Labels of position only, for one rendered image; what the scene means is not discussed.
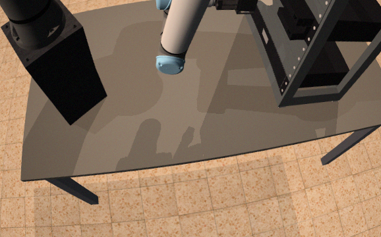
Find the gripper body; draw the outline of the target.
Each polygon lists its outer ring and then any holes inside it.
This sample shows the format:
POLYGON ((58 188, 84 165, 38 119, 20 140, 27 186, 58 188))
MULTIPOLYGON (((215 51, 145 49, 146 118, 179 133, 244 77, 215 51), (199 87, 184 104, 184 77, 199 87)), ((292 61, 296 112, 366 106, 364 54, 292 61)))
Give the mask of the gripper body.
POLYGON ((216 10, 235 10, 236 14, 254 14, 257 2, 258 0, 216 0, 212 6, 216 6, 216 10), (249 13, 241 11, 249 11, 249 13))

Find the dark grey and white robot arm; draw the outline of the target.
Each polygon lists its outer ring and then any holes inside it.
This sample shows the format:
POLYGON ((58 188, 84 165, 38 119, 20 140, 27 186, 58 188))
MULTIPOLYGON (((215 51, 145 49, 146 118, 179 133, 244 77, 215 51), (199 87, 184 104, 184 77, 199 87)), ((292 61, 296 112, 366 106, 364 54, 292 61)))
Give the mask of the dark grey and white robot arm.
MULTIPOLYGON (((183 71, 185 55, 207 7, 216 0, 156 0, 163 11, 156 67, 164 74, 183 71), (166 11, 165 11, 166 10, 166 11), (166 22, 166 23, 165 23, 166 22)), ((54 42, 62 33, 66 18, 55 0, 0 0, 16 44, 37 50, 54 42)))

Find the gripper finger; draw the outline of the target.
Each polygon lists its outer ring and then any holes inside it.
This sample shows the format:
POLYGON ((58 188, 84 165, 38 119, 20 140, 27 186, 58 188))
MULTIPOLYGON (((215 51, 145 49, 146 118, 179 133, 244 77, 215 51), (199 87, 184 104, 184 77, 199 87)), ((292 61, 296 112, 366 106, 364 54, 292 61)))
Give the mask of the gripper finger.
POLYGON ((271 6, 271 5, 273 5, 272 0, 258 0, 258 1, 262 1, 262 2, 265 3, 267 6, 271 6))

